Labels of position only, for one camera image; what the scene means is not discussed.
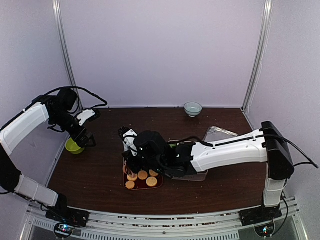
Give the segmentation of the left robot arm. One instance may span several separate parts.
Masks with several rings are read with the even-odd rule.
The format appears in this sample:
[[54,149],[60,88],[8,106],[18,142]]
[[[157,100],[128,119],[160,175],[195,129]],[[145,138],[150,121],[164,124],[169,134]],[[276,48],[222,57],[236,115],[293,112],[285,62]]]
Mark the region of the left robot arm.
[[48,129],[67,133],[80,147],[96,146],[96,141],[86,127],[101,116],[98,106],[73,111],[79,96],[77,87],[63,86],[39,95],[0,129],[0,186],[5,194],[14,194],[46,209],[46,217],[73,227],[86,227],[89,212],[68,206],[67,197],[23,173],[20,167],[43,170],[41,160],[53,159],[53,151],[45,148],[39,153],[27,146],[43,124]]

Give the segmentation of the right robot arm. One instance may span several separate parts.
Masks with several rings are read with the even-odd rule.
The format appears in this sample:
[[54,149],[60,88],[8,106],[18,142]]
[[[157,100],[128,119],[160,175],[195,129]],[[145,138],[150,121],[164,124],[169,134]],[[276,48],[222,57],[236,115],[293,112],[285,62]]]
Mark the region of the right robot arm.
[[240,211],[243,226],[280,218],[280,202],[286,181],[295,168],[287,142],[270,121],[261,129],[228,139],[206,142],[195,136],[180,141],[165,141],[156,131],[136,133],[121,127],[118,135],[124,144],[123,158],[128,169],[173,178],[195,176],[219,167],[244,163],[266,163],[262,204]]

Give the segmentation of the white handled metal tongs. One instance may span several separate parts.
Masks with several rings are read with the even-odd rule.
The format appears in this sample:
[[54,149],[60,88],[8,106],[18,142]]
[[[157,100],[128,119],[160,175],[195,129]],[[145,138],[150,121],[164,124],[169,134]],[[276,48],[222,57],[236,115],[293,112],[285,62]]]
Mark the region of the white handled metal tongs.
[[132,170],[127,166],[126,162],[123,164],[123,172],[131,178],[135,178],[138,176],[136,173],[132,172]]

